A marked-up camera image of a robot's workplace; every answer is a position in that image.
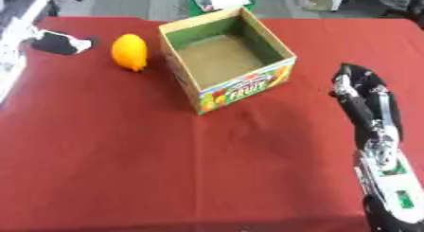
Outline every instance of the red tablecloth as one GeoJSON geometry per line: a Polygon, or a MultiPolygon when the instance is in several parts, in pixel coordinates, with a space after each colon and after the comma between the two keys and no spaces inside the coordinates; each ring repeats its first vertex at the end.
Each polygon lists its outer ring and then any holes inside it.
{"type": "Polygon", "coordinates": [[[0,111],[0,230],[364,231],[352,125],[330,79],[353,62],[388,82],[422,179],[424,35],[406,20],[264,23],[298,55],[291,81],[196,116],[161,54],[161,23],[46,19],[100,42],[71,57],[27,52],[0,111]],[[147,41],[145,73],[111,61],[123,33],[147,41]]]}

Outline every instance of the robotic hand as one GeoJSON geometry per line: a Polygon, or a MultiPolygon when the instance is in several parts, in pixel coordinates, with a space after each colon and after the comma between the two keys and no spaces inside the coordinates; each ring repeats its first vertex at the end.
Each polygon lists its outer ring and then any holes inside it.
{"type": "Polygon", "coordinates": [[[342,64],[335,97],[355,126],[355,171],[371,231],[424,231],[424,191],[399,148],[403,131],[395,96],[373,72],[342,64]]]}
{"type": "Polygon", "coordinates": [[[34,26],[55,7],[54,0],[11,0],[0,12],[0,103],[27,65],[21,43],[31,40],[36,49],[62,55],[78,54],[94,45],[91,39],[34,26]]]}

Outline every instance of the green crate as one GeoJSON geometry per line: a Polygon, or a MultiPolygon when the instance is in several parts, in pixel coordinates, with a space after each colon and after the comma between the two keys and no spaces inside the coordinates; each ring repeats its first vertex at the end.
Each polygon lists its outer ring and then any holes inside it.
{"type": "MultiPolygon", "coordinates": [[[[250,0],[250,4],[248,5],[244,5],[245,8],[247,8],[248,10],[252,10],[255,6],[255,0],[250,0]]],[[[194,0],[187,0],[187,4],[188,4],[188,14],[190,16],[198,16],[198,15],[202,15],[205,14],[207,12],[212,12],[214,10],[211,11],[204,11],[202,10],[194,0]]]]}

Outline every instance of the floor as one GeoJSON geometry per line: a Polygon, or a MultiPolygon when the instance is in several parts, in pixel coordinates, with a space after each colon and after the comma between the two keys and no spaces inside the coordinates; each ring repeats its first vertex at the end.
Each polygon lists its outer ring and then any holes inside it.
{"type": "MultiPolygon", "coordinates": [[[[376,17],[384,6],[378,0],[349,0],[337,12],[306,11],[297,0],[255,0],[256,16],[283,18],[376,17]]],[[[188,16],[186,0],[85,0],[62,1],[63,16],[136,16],[173,21],[188,16]]]]}

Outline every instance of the open box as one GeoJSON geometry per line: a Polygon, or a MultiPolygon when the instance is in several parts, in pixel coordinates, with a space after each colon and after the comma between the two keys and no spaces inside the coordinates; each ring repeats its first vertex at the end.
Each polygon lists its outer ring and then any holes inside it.
{"type": "Polygon", "coordinates": [[[168,63],[198,114],[287,81],[296,60],[246,8],[159,28],[168,63]]]}

